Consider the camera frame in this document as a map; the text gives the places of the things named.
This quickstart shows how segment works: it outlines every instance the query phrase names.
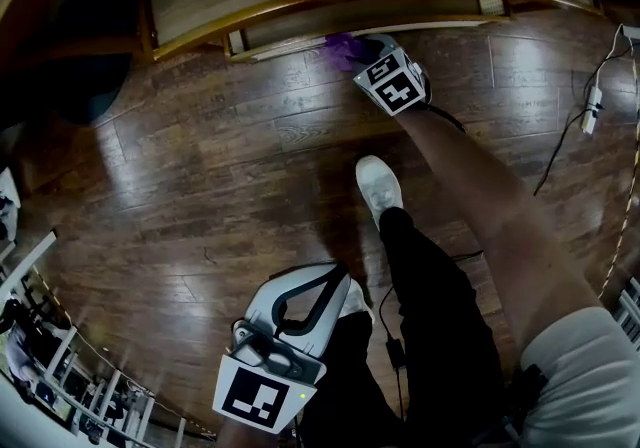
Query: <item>white sneaker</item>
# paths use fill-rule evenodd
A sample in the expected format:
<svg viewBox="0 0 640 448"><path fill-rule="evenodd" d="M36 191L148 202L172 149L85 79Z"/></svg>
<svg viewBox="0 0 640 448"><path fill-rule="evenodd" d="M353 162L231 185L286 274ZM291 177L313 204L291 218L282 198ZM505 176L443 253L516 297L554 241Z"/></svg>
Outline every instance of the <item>white sneaker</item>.
<svg viewBox="0 0 640 448"><path fill-rule="evenodd" d="M402 208L398 178L377 156L369 155L358 160L356 181L379 230L382 212L394 206Z"/></svg>
<svg viewBox="0 0 640 448"><path fill-rule="evenodd" d="M364 300L364 292L362 291L362 287L355 279L351 278L351 283L349 283L349 291L347 292L347 297L344 299L344 304L342 305L342 309L340 310L340 315L338 315L338 318L353 315L354 313L359 313L360 311L366 311L367 313L369 313L369 316L371 317L371 324L376 323L376 317L373 315L373 311L371 311L371 308L367 306L367 303Z"/></svg>

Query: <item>purple cloth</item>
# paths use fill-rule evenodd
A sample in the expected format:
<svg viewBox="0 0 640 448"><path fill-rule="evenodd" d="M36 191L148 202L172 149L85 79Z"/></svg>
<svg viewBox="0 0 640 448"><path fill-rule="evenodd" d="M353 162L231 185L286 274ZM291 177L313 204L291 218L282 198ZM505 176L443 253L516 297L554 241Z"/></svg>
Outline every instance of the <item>purple cloth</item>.
<svg viewBox="0 0 640 448"><path fill-rule="evenodd" d="M371 51L351 34L333 34L325 37L325 51L333 67L340 71L353 71L351 59L370 59Z"/></svg>

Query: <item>wooden floor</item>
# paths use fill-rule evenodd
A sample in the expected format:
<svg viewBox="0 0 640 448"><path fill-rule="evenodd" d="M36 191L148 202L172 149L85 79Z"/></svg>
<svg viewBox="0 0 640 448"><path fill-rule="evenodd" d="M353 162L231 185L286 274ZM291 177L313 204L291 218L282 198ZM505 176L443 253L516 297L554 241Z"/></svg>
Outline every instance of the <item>wooden floor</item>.
<svg viewBox="0 0 640 448"><path fill-rule="evenodd" d="M434 104L533 189L614 29L558 11L397 39L429 71ZM631 178L631 61L609 63L601 86L606 110L595 135L570 132L540 194L595 289ZM367 153L397 172L427 235L450 254L477 249L408 137L319 51L255 65L185 55L132 71L92 128L54 116L31 123L13 153L27 197L22 239L55 227L59 242L42 269L81 332L161 401L216 429L211 403L229 327L267 276L338 258L374 301L387 290L382 245L354 179ZM637 242L631 231L616 277L632 269ZM424 264L416 278L429 278ZM487 267L479 259L462 267L509 376L517 354ZM455 297L442 300L455 314ZM386 319L398 332L396 310L392 295ZM384 341L378 322L370 364L397 410ZM433 347L433 357L447 354Z"/></svg>

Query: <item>power strip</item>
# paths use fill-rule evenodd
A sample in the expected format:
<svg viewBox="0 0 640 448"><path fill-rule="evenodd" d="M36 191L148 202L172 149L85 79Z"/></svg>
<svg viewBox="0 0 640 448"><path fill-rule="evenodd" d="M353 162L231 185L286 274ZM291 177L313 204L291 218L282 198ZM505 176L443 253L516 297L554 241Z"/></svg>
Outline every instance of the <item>power strip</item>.
<svg viewBox="0 0 640 448"><path fill-rule="evenodd" d="M598 119L598 110L601 110L600 102L602 101L602 91L595 85L591 86L589 91L589 100L587 101L587 108L589 109L582 116L582 123L580 127L582 132L588 135L593 135L593 129L596 127L596 120Z"/></svg>

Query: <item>white wall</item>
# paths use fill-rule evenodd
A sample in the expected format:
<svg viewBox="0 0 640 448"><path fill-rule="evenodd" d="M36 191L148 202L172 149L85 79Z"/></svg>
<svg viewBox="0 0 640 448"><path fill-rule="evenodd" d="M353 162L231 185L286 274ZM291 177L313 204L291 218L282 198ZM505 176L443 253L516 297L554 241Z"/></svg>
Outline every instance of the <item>white wall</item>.
<svg viewBox="0 0 640 448"><path fill-rule="evenodd" d="M74 436L35 406L25 404L0 375L0 446L5 448L95 448L82 432ZM102 448L113 445L100 440Z"/></svg>

